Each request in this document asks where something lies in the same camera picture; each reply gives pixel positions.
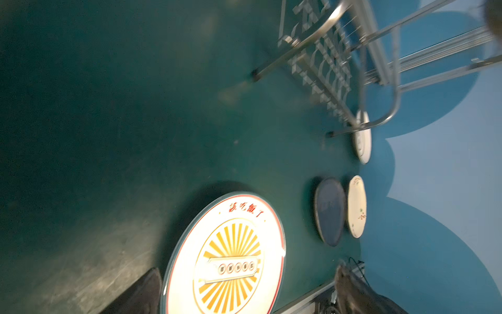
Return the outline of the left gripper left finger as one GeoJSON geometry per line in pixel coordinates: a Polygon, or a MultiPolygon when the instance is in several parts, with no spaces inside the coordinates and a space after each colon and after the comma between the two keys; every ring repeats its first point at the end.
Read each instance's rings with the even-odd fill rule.
{"type": "Polygon", "coordinates": [[[161,287],[159,269],[151,268],[101,313],[159,313],[161,287]]]}

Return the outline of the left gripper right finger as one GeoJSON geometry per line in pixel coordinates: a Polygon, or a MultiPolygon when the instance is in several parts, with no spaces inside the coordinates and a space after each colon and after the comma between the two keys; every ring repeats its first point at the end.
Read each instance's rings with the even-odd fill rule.
{"type": "Polygon", "coordinates": [[[344,264],[338,265],[334,281],[338,313],[407,313],[391,299],[376,293],[344,264]]]}

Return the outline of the white plate orange sunburst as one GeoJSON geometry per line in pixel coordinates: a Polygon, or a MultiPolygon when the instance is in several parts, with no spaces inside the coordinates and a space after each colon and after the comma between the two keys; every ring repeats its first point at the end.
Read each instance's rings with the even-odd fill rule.
{"type": "Polygon", "coordinates": [[[271,313],[286,237],[273,207],[251,192],[206,206],[181,235],[163,280],[160,313],[271,313]]]}

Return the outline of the chrome two-tier dish rack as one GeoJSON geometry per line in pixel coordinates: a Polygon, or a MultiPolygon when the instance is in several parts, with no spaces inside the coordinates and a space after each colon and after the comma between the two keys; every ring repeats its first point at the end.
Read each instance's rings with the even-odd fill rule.
{"type": "MultiPolygon", "coordinates": [[[[329,132],[328,137],[384,125],[396,116],[404,93],[400,89],[403,84],[398,56],[401,28],[447,5],[449,1],[433,1],[390,26],[366,33],[364,18],[369,13],[363,1],[340,1],[335,7],[324,2],[319,13],[315,12],[312,1],[302,1],[294,9],[304,18],[300,37],[293,33],[281,35],[279,41],[286,43],[281,54],[253,70],[252,80],[257,82],[282,64],[290,64],[292,72],[311,86],[312,92],[319,94],[328,109],[347,124],[340,131],[329,132]],[[346,105],[352,77],[349,62],[354,51],[360,54],[360,86],[365,86],[367,82],[392,85],[392,106],[386,115],[374,121],[357,119],[346,105]]],[[[493,24],[483,27],[495,40],[499,39],[500,34],[493,24]]]]}

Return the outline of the cream floral plate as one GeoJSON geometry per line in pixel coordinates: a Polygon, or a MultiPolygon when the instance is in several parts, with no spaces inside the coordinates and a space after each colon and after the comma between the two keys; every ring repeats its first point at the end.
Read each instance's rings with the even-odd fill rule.
{"type": "Polygon", "coordinates": [[[360,238],[367,221],[367,197],[363,179],[356,175],[347,190],[346,223],[354,238],[360,238]]]}

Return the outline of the dark blue round plate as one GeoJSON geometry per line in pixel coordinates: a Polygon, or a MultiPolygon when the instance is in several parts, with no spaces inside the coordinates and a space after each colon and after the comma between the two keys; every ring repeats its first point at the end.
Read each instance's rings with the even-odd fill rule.
{"type": "Polygon", "coordinates": [[[314,214],[322,241],[336,247],[345,223],[346,195],[341,183],[334,177],[320,181],[315,190],[314,214]]]}

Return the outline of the right aluminium frame post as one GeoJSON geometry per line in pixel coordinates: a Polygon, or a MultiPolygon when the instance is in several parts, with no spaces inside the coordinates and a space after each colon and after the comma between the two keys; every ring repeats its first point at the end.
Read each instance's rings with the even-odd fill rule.
{"type": "MultiPolygon", "coordinates": [[[[493,42],[495,37],[486,27],[478,27],[461,35],[452,37],[438,44],[404,56],[400,59],[400,72],[406,72],[460,52],[493,42]]],[[[472,61],[471,64],[444,73],[422,78],[400,86],[401,91],[408,92],[440,82],[449,81],[472,73],[480,72],[501,63],[501,55],[486,60],[472,61]]]]}

